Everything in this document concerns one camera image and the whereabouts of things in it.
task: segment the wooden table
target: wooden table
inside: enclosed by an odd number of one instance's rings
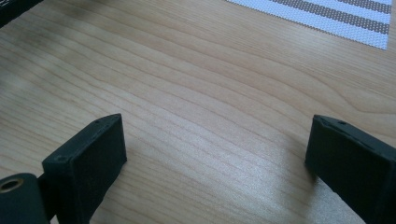
[[[0,30],[1,177],[121,113],[92,223],[362,223],[304,154],[314,114],[396,146],[395,19],[381,50],[223,0],[44,1]]]

